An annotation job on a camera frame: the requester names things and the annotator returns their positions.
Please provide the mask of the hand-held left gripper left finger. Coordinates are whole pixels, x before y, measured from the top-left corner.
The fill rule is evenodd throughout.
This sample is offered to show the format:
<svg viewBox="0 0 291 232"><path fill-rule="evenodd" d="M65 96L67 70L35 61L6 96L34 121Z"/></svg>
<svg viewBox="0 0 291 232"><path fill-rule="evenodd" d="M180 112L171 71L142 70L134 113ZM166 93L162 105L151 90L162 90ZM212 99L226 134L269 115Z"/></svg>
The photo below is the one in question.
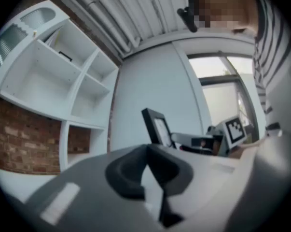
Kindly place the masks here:
<svg viewBox="0 0 291 232"><path fill-rule="evenodd" d="M121 197L105 177L107 166L132 150L74 164L37 189L27 208L54 232L157 232L158 223L144 202Z"/></svg>

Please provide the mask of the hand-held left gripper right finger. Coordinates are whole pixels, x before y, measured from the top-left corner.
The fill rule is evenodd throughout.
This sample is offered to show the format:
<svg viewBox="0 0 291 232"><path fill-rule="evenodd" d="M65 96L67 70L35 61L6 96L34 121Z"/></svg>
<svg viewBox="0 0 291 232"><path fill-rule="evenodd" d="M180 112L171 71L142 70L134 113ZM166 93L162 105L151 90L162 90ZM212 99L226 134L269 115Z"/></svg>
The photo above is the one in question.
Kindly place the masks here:
<svg viewBox="0 0 291 232"><path fill-rule="evenodd" d="M147 232L250 232L275 212L291 188L291 134L270 137L239 159L170 154L194 171L186 190L167 200L182 220L167 228L148 220Z"/></svg>

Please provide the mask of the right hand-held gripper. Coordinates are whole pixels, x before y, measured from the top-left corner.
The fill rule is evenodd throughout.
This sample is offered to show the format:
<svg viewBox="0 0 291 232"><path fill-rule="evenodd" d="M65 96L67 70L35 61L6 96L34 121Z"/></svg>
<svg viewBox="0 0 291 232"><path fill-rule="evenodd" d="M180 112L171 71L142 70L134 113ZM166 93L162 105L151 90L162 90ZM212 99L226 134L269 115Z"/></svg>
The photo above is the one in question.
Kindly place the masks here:
<svg viewBox="0 0 291 232"><path fill-rule="evenodd" d="M180 150L182 151L227 157L247 138L239 116L233 116L216 126L208 127L206 135L172 133L171 140L181 142Z"/></svg>

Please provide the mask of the black framed picture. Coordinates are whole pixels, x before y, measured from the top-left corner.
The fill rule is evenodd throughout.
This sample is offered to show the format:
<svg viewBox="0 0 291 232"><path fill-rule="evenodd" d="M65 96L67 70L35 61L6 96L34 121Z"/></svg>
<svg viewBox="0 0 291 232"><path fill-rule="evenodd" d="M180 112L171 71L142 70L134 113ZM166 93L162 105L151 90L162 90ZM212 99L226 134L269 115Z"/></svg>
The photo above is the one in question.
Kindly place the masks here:
<svg viewBox="0 0 291 232"><path fill-rule="evenodd" d="M145 108L141 111L152 144L177 149L171 139L171 132L162 113Z"/></svg>

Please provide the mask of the person's right forearm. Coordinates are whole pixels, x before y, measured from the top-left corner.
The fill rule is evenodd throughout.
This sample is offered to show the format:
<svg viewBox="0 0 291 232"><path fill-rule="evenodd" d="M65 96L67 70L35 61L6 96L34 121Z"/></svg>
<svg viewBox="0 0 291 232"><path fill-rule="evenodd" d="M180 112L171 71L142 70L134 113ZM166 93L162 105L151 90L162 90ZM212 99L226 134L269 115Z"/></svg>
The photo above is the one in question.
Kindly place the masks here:
<svg viewBox="0 0 291 232"><path fill-rule="evenodd" d="M258 147L265 139L266 138L264 137L264 138L254 142L254 143L251 143L251 144L238 145L238 146L234 147L231 150L231 153L229 154L229 157L230 158L234 158L234 159L239 159L246 149L250 149L250 148L253 148L253 147Z"/></svg>

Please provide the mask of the person's striped shirt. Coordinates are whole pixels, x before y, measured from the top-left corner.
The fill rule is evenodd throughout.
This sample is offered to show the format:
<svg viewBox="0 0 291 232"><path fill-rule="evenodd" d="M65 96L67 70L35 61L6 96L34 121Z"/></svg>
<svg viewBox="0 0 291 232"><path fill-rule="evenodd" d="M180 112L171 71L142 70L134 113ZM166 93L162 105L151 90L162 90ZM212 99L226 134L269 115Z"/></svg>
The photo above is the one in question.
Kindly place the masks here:
<svg viewBox="0 0 291 232"><path fill-rule="evenodd" d="M271 0L256 0L259 29L254 81L265 114L265 133L291 132L291 28Z"/></svg>

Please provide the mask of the white ceiling pipe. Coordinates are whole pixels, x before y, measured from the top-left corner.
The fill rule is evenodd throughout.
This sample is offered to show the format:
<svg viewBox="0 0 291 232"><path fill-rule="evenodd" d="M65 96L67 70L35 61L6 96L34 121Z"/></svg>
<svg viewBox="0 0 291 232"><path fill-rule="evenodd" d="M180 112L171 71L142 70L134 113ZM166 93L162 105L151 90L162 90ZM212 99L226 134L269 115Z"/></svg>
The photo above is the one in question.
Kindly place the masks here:
<svg viewBox="0 0 291 232"><path fill-rule="evenodd" d="M128 53L131 52L131 46L129 44L124 43L124 46L121 46L119 43L117 43L110 35L109 33L103 28L103 26L96 21L89 12L83 8L77 0L61 0L63 3L65 3L72 11L75 12L75 14L80 19L85 19L85 24L91 28L92 31L94 31L94 28L99 31L96 34L99 35L101 41L104 43L109 42L114 49L119 53L121 57L125 57Z"/></svg>
<svg viewBox="0 0 291 232"><path fill-rule="evenodd" d="M114 0L99 0L99 1L116 21L119 28L123 31L123 33L129 39L129 41L132 43L133 47L137 48L140 43L140 37L134 36L132 30L128 26L128 23L124 19L124 15L120 13L120 8L118 5L116 5L116 2L114 2Z"/></svg>

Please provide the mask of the white paper sheets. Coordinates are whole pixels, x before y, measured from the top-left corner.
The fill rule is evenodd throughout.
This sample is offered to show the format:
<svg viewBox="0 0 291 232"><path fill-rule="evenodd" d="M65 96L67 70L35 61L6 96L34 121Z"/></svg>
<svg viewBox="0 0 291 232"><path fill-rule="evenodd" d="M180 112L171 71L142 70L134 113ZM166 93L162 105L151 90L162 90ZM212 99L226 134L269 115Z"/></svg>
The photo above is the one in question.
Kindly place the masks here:
<svg viewBox="0 0 291 232"><path fill-rule="evenodd" d="M55 47L55 44L56 44L56 41L57 41L57 38L58 38L58 35L61 31L61 28L55 30L45 41L44 43L49 46L50 48L54 48Z"/></svg>

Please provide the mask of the ribbed glass cabinet door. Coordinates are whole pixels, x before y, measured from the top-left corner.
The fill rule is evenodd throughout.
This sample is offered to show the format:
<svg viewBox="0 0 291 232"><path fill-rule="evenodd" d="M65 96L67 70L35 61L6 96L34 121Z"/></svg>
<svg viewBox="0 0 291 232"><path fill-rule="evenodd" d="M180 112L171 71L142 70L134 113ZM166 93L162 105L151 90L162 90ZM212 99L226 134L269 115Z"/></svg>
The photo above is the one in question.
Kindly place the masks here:
<svg viewBox="0 0 291 232"><path fill-rule="evenodd" d="M8 54L27 37L27 33L12 24L0 35L0 67L5 61Z"/></svg>
<svg viewBox="0 0 291 232"><path fill-rule="evenodd" d="M21 17L21 22L25 23L32 29L37 29L39 26L49 22L54 19L55 12L50 8L39 8L36 9L25 16Z"/></svg>

